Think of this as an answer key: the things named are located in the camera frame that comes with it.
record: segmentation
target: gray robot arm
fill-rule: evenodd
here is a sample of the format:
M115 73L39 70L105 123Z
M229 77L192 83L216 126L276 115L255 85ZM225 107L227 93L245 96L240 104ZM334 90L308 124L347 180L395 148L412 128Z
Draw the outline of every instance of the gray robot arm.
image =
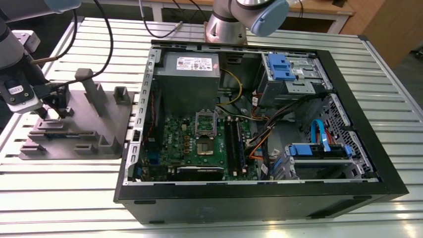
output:
M40 67L5 25L80 6L80 0L0 0L0 95L12 112L25 113L43 107L32 86L45 84Z
M245 27L256 36L272 34L299 0L215 0L208 21L208 42L244 44Z

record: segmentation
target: white table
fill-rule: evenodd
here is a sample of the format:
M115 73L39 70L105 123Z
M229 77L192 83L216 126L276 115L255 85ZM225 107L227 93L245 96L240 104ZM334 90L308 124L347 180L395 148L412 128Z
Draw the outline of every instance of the white table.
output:
M95 78L104 90L141 87L152 37L140 21L112 20L116 50L105 73ZM149 23L156 34L172 23ZM201 25L184 25L172 40L201 41ZM69 41L71 27L55 53ZM276 32L248 34L251 45L330 50L378 133L410 194L323 220L140 225L112 202L120 160L23 161L19 149L36 116L15 115L0 137L0 236L99 238L418 238L423 234L423 113L371 45L356 36ZM72 80L79 67L97 71L108 54L104 21L87 18L69 54L44 68L56 82Z
M99 0L99 1L100 3L105 3L105 4L139 6L139 0ZM92 3L92 0L83 0L83 2ZM193 4L179 3L179 5L181 9L197 10ZM163 22L161 10L164 8L177 8L176 4L172 2L156 2L156 1L147 1L147 0L143 0L143 6L151 7L153 21L157 21L157 22ZM199 5L199 6L201 10L212 11L211 5ZM288 16L299 17L299 12L289 12ZM327 33L339 34L350 16L344 14L326 14L326 13L307 13L306 12L303 14L303 18L323 19L323 20L334 21Z

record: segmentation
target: silver robot arm segment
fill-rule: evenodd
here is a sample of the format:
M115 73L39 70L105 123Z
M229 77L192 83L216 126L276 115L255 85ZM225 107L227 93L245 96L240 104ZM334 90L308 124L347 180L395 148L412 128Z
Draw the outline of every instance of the silver robot arm segment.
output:
M205 38L208 42L244 44L245 27L256 36L272 34L288 14L287 0L219 0L213 2Z

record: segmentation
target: table leg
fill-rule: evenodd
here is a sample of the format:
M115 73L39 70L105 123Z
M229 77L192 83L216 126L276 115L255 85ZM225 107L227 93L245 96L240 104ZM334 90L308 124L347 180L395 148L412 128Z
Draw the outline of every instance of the table leg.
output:
M328 30L330 34L339 34L340 33L348 18L350 18L350 16L346 16L346 15L339 15L336 17L336 20L334 21L331 28Z
M161 14L163 4L159 2L151 2L151 9L152 9L153 21L163 22L163 14Z

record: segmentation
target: motherboard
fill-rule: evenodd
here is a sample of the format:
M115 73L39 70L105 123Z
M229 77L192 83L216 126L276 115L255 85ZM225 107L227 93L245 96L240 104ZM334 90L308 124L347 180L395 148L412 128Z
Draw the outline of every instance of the motherboard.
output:
M256 161L243 152L248 138L247 120L217 119L213 113L167 117L161 151L145 153L144 180L257 180ZM188 178L175 178L177 173Z

